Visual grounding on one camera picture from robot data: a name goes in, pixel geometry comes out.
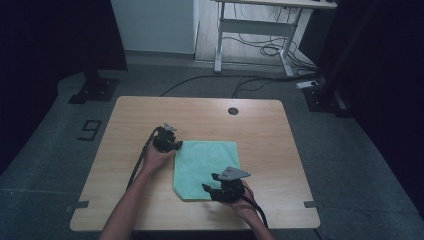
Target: person's left hand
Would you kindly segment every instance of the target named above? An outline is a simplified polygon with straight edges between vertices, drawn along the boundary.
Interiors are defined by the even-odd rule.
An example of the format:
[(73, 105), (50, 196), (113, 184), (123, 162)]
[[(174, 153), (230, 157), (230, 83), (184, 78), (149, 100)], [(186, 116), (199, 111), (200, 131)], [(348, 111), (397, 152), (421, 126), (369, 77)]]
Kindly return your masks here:
[(169, 159), (172, 159), (175, 156), (176, 150), (172, 150), (167, 153), (158, 152), (154, 147), (153, 143), (150, 142), (147, 147), (146, 156), (143, 159), (143, 171), (148, 171), (149, 173), (155, 172), (160, 168), (164, 162)]

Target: black curtain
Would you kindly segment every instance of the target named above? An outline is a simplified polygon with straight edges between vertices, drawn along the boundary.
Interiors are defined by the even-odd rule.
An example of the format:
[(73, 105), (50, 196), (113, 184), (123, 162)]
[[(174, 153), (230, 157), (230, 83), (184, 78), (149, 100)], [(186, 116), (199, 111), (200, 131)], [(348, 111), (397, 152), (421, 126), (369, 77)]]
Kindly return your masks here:
[(2, 2), (0, 32), (3, 172), (50, 109), (58, 81), (127, 67), (109, 0)]
[(351, 113), (424, 216), (423, 3), (344, 0), (339, 7), (319, 65), (347, 90)]

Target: green cloth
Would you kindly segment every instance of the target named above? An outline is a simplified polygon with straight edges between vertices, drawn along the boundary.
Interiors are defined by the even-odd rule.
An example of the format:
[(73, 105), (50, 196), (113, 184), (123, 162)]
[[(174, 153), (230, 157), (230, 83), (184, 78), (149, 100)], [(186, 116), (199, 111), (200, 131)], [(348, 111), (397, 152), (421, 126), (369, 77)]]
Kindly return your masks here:
[(211, 200), (202, 183), (220, 188), (211, 173), (221, 174), (228, 166), (240, 168), (235, 142), (184, 141), (175, 156), (174, 191), (183, 201)]

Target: black stand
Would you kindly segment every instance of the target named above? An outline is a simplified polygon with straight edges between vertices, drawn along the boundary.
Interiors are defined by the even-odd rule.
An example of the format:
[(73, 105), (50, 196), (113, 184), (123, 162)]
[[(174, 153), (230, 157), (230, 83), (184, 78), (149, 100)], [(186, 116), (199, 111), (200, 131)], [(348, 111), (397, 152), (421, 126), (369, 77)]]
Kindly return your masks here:
[(86, 101), (109, 102), (119, 84), (118, 79), (101, 78), (97, 70), (84, 71), (85, 84), (69, 104), (84, 104)]

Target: hand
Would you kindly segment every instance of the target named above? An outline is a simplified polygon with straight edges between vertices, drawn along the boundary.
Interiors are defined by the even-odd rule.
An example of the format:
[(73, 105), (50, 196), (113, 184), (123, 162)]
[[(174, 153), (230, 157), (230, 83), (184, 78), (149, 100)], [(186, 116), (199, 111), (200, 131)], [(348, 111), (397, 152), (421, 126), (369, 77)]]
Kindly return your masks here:
[[(244, 180), (243, 180), (243, 185), (246, 187), (245, 189), (246, 191), (244, 191), (244, 196), (254, 201), (253, 191), (250, 189), (249, 185)], [(221, 202), (221, 203), (229, 206), (231, 209), (234, 210), (234, 212), (236, 212), (236, 214), (239, 217), (241, 217), (245, 221), (252, 220), (253, 218), (254, 219), (259, 218), (258, 213), (256, 212), (256, 209), (252, 205), (250, 205), (250, 203), (244, 201), (243, 199), (240, 199), (233, 203), (224, 203), (224, 202)]]
[(143, 159), (142, 171), (147, 171), (149, 173), (155, 172), (163, 165), (164, 162), (173, 158), (176, 152), (176, 150), (172, 150), (167, 153), (158, 152), (153, 147), (153, 143), (150, 142), (149, 146), (147, 146), (146, 156)]

